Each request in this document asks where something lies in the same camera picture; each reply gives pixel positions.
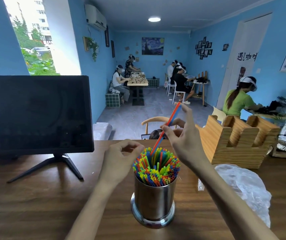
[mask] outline photo frame collage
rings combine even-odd
[[[203,40],[199,41],[197,45],[195,45],[195,49],[197,50],[197,55],[200,56],[200,60],[203,60],[204,57],[208,57],[212,55],[213,49],[212,42],[206,41],[206,37]]]

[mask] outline jeans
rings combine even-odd
[[[123,99],[125,101],[128,101],[129,100],[129,88],[128,87],[125,87],[125,86],[117,86],[117,87],[114,87],[114,89],[120,91],[121,93],[123,93]]]

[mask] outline stainless steel cup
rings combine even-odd
[[[131,199],[134,217],[142,225],[161,228],[168,225],[174,217],[174,190],[176,179],[169,185],[151,187],[135,177],[135,189]]]

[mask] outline plastic bag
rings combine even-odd
[[[233,164],[220,164],[215,167],[215,170],[263,222],[270,227],[269,207],[272,195],[265,189],[261,178],[256,173]],[[200,179],[198,190],[204,190],[204,185]]]

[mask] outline colorful straw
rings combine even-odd
[[[180,171],[180,161],[166,149],[145,148],[133,163],[136,177],[144,184],[161,187],[170,184]]]
[[[170,126],[170,125],[171,125],[172,121],[177,117],[177,114],[178,114],[178,112],[179,112],[180,109],[181,109],[181,106],[180,106],[180,105],[181,105],[181,102],[178,102],[177,105],[176,105],[176,107],[175,107],[175,109],[173,110],[173,112],[172,112],[172,114],[171,114],[171,117],[169,118],[169,121],[168,121],[165,125],[167,125],[167,126]],[[153,149],[152,149],[152,151],[151,151],[151,154],[153,154],[154,151],[155,151],[155,149],[160,145],[161,141],[163,140],[163,136],[164,136],[164,131],[162,131],[162,133],[161,133],[159,139],[158,139],[157,142],[155,143],[155,145],[154,145],[154,147],[153,147]]]

